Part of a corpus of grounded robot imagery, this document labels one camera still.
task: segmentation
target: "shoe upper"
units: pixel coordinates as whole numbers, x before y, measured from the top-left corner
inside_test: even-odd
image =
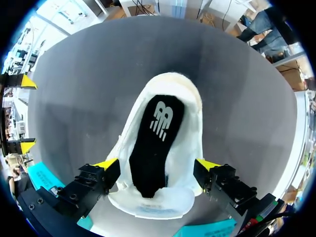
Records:
[[[180,104],[183,110],[174,107]],[[168,141],[174,126],[176,134]],[[163,149],[167,149],[165,156],[159,157]],[[118,158],[121,169],[118,192],[110,193],[109,200],[137,217],[181,218],[202,191],[193,176],[194,161],[202,157],[202,101],[197,88],[181,74],[160,74],[151,79],[138,96],[117,144],[107,157]],[[163,177],[158,172],[161,167]],[[146,198],[146,187],[155,186],[156,172],[160,174],[160,185],[153,189],[151,198]]]

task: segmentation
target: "person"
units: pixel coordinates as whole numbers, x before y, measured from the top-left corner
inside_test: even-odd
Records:
[[[7,182],[9,183],[11,195],[15,200],[22,192],[29,188],[34,188],[29,175],[26,172],[21,172],[19,167],[11,169]]]
[[[254,36],[267,30],[271,31],[259,43],[252,46],[260,54],[269,50],[278,51],[298,41],[295,33],[286,23],[286,17],[274,6],[260,11],[250,26],[237,38],[248,42]]]
[[[19,162],[18,157],[18,154],[9,154],[5,159],[5,163],[9,166],[7,182],[11,195],[15,200],[17,200],[22,192],[34,187],[26,167]]]
[[[316,81],[314,77],[305,79],[304,81],[308,90],[316,91]]]

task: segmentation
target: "screw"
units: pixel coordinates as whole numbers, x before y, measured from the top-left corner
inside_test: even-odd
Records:
[[[44,202],[44,200],[40,197],[37,202],[38,202],[38,204],[42,204]]]
[[[70,199],[72,199],[72,200],[76,199],[76,197],[77,197],[76,194],[71,194],[71,195],[70,195]]]
[[[227,184],[227,180],[223,179],[222,182],[221,182],[221,185],[225,185],[225,184]]]

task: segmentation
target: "black insole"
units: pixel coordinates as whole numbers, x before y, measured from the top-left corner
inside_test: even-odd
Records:
[[[166,187],[165,161],[184,115],[175,96],[156,95],[147,104],[129,158],[132,180],[144,198]]]

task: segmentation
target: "cardboard box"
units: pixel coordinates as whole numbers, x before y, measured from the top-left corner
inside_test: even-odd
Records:
[[[301,79],[301,73],[297,61],[288,62],[284,65],[276,67],[285,80],[292,87],[293,91],[306,90],[304,80]]]

